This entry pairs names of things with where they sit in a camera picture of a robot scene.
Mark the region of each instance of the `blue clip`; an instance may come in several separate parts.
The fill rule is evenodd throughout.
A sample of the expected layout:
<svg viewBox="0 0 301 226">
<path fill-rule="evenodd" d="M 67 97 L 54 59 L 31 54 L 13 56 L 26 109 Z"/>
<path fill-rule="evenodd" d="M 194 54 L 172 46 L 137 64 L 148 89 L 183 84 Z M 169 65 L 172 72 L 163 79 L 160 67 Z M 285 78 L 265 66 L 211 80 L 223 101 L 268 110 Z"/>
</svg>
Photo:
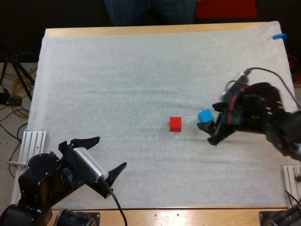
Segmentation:
<svg viewBox="0 0 301 226">
<path fill-rule="evenodd" d="M 273 40 L 277 40 L 277 39 L 283 39 L 283 41 L 286 42 L 287 34 L 283 33 L 283 34 L 278 34 L 273 36 Z"/>
</svg>

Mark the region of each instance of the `red object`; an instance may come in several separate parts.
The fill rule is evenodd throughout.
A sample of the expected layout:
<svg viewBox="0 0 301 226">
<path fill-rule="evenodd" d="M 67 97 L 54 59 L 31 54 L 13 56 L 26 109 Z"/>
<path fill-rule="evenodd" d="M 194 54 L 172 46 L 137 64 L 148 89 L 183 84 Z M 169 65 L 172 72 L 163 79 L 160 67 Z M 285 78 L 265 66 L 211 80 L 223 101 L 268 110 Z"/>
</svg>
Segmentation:
<svg viewBox="0 0 301 226">
<path fill-rule="evenodd" d="M 169 118 L 169 131 L 181 132 L 182 130 L 182 118 L 181 117 L 170 117 Z"/>
<path fill-rule="evenodd" d="M 255 0 L 202 0 L 197 7 L 199 18 L 257 18 Z"/>
</svg>

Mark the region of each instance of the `wooden board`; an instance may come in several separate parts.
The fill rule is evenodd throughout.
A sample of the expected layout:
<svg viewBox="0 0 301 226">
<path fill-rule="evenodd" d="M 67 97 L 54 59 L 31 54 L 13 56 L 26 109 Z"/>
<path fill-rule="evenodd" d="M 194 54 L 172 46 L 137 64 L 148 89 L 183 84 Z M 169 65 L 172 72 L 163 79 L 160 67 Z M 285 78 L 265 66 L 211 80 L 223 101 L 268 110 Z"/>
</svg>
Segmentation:
<svg viewBox="0 0 301 226">
<path fill-rule="evenodd" d="M 284 209 L 202 209 L 202 210 L 125 210 L 129 226 L 260 226 L 259 211 Z M 100 226 L 122 226 L 123 218 L 118 210 L 100 212 Z M 58 211 L 48 226 L 53 226 Z"/>
<path fill-rule="evenodd" d="M 231 24 L 189 24 L 189 25 L 165 25 L 165 26 L 137 26 L 137 27 L 81 27 L 81 28 L 51 28 L 46 29 L 45 36 L 110 36 L 110 35 L 134 35 L 134 34 L 168 34 L 184 32 L 212 32 L 228 31 L 263 25 L 257 23 L 231 23 Z"/>
</svg>

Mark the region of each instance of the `jeans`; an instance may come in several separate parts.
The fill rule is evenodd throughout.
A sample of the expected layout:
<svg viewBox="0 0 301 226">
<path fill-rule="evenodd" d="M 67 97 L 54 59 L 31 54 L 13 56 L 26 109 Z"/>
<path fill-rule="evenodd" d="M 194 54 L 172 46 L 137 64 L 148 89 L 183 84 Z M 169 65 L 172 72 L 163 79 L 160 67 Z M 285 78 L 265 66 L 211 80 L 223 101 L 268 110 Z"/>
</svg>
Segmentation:
<svg viewBox="0 0 301 226">
<path fill-rule="evenodd" d="M 114 26 L 143 25 L 152 8 L 166 24 L 192 24 L 198 0 L 104 0 Z"/>
</svg>

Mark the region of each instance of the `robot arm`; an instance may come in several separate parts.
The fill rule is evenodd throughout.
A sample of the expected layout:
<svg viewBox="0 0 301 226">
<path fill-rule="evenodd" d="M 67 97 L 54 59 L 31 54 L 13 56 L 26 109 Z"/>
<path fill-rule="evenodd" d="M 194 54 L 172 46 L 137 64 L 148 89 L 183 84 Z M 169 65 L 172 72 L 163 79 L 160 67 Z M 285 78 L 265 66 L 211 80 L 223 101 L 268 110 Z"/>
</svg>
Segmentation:
<svg viewBox="0 0 301 226">
<path fill-rule="evenodd" d="M 51 207 L 87 184 L 107 198 L 111 186 L 127 163 L 107 172 L 87 153 L 99 137 L 62 142 L 59 159 L 53 152 L 39 154 L 26 164 L 19 177 L 21 199 L 10 205 L 0 217 L 1 226 L 47 226 L 52 216 Z"/>
<path fill-rule="evenodd" d="M 284 156 L 301 161 L 301 112 L 286 112 L 278 89 L 269 83 L 249 86 L 244 73 L 231 82 L 222 101 L 213 105 L 217 120 L 198 123 L 210 135 L 209 143 L 217 145 L 235 131 L 261 133 Z"/>
</svg>

